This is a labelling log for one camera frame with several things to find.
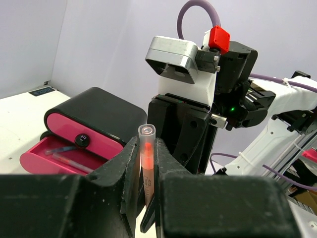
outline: white table surface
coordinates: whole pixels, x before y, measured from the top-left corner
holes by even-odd
[[[46,131],[45,112],[68,98],[54,91],[39,97],[24,93],[0,100],[0,174],[27,174],[20,165],[20,155],[39,142],[40,135]],[[210,166],[206,174],[213,174]],[[292,203],[291,208],[303,237],[317,237],[317,217]],[[156,238],[155,226],[146,234],[140,232],[144,213],[145,210],[136,220],[136,238]],[[311,221],[316,227],[311,228]]]

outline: cable tie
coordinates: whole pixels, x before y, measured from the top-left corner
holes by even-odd
[[[242,153],[242,152],[239,152],[239,155],[246,161],[249,163],[249,165],[251,165],[252,167],[256,167],[250,160],[248,160],[248,158]]]
[[[297,149],[299,149],[300,151],[304,152],[304,149],[301,148],[300,146],[298,146],[297,144],[294,143],[294,146],[295,146]]]
[[[288,78],[283,78],[283,83],[286,84],[289,88],[292,88],[292,86],[288,82]]]

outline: clear plastic tube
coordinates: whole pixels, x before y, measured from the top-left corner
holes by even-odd
[[[45,155],[51,155],[54,153],[61,153],[61,152],[65,152],[65,151],[69,151],[69,150],[76,150],[76,149],[77,149],[76,146],[64,146],[64,147],[60,147],[60,148],[46,150],[44,153],[45,153]]]
[[[60,155],[59,153],[54,153],[53,158],[60,161],[60,162],[63,162],[64,164],[70,165],[76,169],[82,170],[82,171],[87,172],[87,173],[91,173],[92,171],[94,171],[94,170],[92,170],[84,165],[81,165],[81,164],[67,158],[66,156]]]
[[[146,124],[139,127],[140,157],[144,181],[145,206],[147,207],[154,194],[154,141],[156,129]]]

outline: red plastic part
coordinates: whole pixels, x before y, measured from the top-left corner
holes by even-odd
[[[220,26],[215,26],[210,31],[209,47],[218,48],[223,55],[229,51],[230,34]]]
[[[302,154],[307,159],[310,159],[311,161],[317,163],[317,151],[315,149],[309,149],[303,152]]]

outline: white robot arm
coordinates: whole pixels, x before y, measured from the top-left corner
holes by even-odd
[[[285,79],[287,80],[317,88],[317,82],[306,77],[297,76]],[[286,121],[274,115],[300,110],[304,118],[307,116],[305,111],[313,110],[317,106],[317,94],[312,91],[259,79],[253,83],[274,92],[276,97],[268,109],[269,121],[266,127],[233,162],[226,165],[228,175],[262,175],[263,165],[271,167],[276,163],[276,151],[299,136],[298,131],[290,130]],[[305,133],[311,133],[315,129],[315,122],[312,122]]]

